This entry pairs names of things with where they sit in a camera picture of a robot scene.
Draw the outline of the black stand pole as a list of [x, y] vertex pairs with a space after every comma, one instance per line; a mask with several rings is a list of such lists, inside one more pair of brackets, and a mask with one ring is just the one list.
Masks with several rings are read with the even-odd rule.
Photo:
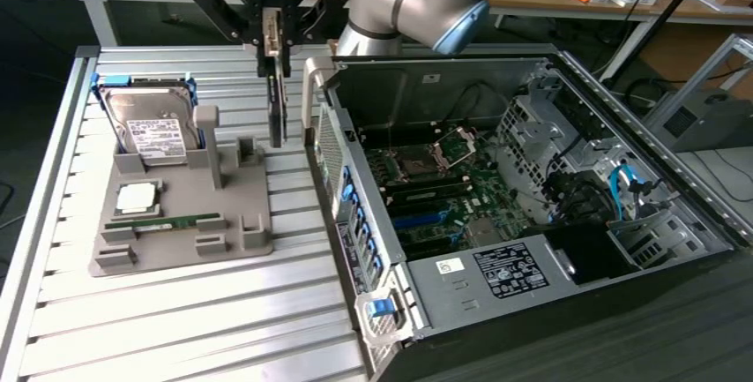
[[683, 2], [684, 0], [671, 0], [661, 14], [655, 19], [645, 22], [645, 27], [637, 27], [632, 32], [625, 45], [619, 49], [616, 57], [611, 61], [601, 75], [600, 81], [604, 86], [612, 87], [617, 83], [625, 70], [637, 60], [640, 51], [644, 47], [647, 47], [649, 41], [657, 34], [660, 28], [668, 22], [669, 17], [673, 15]]

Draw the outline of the green RAM stick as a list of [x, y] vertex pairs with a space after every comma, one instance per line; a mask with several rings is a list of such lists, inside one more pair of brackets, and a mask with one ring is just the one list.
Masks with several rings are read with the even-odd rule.
[[220, 217], [220, 213], [190, 214], [176, 217], [111, 222], [104, 225], [104, 228], [131, 228], [135, 232], [186, 229], [195, 228], [198, 226], [198, 222], [202, 220], [218, 219]]

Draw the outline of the blue case latch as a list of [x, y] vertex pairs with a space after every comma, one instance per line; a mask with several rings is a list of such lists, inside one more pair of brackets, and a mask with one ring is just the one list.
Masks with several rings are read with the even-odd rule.
[[396, 313], [396, 305], [391, 298], [379, 298], [367, 302], [367, 315], [371, 318], [391, 316]]

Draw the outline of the grey metal cabinet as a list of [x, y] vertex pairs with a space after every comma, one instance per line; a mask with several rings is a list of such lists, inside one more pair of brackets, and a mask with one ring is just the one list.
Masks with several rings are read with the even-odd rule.
[[644, 123], [673, 153], [753, 146], [753, 101], [719, 88], [689, 93], [665, 115], [651, 111]]

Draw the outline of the grey plastic parts rack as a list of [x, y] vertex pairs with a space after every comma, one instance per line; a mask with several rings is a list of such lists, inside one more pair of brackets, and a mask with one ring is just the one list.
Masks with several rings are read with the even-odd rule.
[[264, 151], [252, 138], [219, 143], [219, 110], [191, 119], [206, 146], [156, 166], [115, 154], [88, 272], [95, 277], [263, 256], [272, 252]]

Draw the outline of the CPU socket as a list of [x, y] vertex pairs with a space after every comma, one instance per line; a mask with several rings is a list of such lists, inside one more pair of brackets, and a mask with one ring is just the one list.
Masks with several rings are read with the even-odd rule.
[[433, 155], [423, 146], [407, 146], [395, 152], [401, 174], [408, 178], [435, 176], [440, 170]]

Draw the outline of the metal socket cover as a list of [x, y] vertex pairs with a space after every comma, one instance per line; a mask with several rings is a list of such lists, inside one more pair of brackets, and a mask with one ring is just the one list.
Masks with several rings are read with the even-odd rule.
[[457, 127], [431, 144], [429, 151], [437, 166], [451, 169], [477, 151], [475, 135]]

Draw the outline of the green motherboard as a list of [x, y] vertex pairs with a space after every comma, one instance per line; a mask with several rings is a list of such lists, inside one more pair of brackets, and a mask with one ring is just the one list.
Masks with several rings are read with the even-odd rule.
[[535, 225], [531, 211], [517, 201], [519, 190], [505, 182], [497, 169], [499, 162], [484, 150], [489, 142], [480, 139], [475, 131], [464, 128], [475, 135], [477, 151], [453, 168], [437, 166], [440, 172], [435, 176], [411, 179], [401, 174], [395, 161], [396, 150], [423, 146], [429, 151], [431, 144], [453, 129], [456, 127], [439, 133], [437, 139], [425, 144], [369, 146], [365, 149], [391, 222], [399, 216], [449, 211], [437, 225], [395, 230], [408, 260], [479, 248], [468, 232], [468, 223], [477, 218], [488, 217], [495, 222], [505, 241], [519, 238]]

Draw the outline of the grey power supply unit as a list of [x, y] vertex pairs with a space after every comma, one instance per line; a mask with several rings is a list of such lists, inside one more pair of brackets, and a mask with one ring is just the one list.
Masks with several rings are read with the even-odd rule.
[[429, 331], [443, 333], [576, 293], [544, 236], [408, 263]]

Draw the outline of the hard disk in blue caddy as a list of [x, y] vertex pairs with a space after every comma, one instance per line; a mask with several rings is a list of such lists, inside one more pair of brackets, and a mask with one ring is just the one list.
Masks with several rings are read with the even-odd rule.
[[116, 135], [118, 152], [138, 154], [148, 167], [186, 164], [188, 153], [206, 144], [194, 121], [191, 75], [155, 79], [96, 73], [91, 91]]

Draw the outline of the silver CPU chip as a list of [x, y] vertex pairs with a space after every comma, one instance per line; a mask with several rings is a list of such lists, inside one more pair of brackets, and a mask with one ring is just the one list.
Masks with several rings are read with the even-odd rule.
[[146, 213], [156, 206], [158, 187], [152, 183], [123, 184], [116, 194], [116, 212]]

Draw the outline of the Nvidia Quadro graphics card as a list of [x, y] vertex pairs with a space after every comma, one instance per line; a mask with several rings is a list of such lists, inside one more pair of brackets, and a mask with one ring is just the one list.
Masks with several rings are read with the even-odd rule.
[[264, 10], [264, 70], [268, 93], [270, 141], [274, 148], [287, 142], [287, 59], [288, 50], [280, 22], [280, 11]]

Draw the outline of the blue expansion slot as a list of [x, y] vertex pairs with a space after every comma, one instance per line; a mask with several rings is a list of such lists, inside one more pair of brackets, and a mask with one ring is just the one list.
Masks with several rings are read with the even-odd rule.
[[448, 210], [441, 210], [432, 213], [421, 213], [409, 216], [399, 216], [392, 219], [395, 230], [417, 228], [443, 223], [449, 214]]

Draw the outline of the grey metal disk bay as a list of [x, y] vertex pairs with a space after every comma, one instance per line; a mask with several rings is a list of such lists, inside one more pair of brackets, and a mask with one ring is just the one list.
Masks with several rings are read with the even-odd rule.
[[641, 269], [707, 251], [687, 223], [671, 211], [657, 212], [633, 221], [612, 221], [608, 228]]

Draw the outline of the open Dell PC case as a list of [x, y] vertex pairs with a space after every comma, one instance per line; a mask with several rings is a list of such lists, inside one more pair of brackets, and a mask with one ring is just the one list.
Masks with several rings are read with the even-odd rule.
[[[312, 57], [302, 117], [372, 382], [744, 378], [753, 146], [673, 153], [577, 59], [539, 44]], [[519, 238], [547, 238], [576, 293], [432, 333], [365, 149], [425, 144], [455, 127], [489, 142], [535, 220]], [[707, 251], [641, 269], [608, 224], [661, 211]], [[371, 318], [379, 298], [397, 310]]]

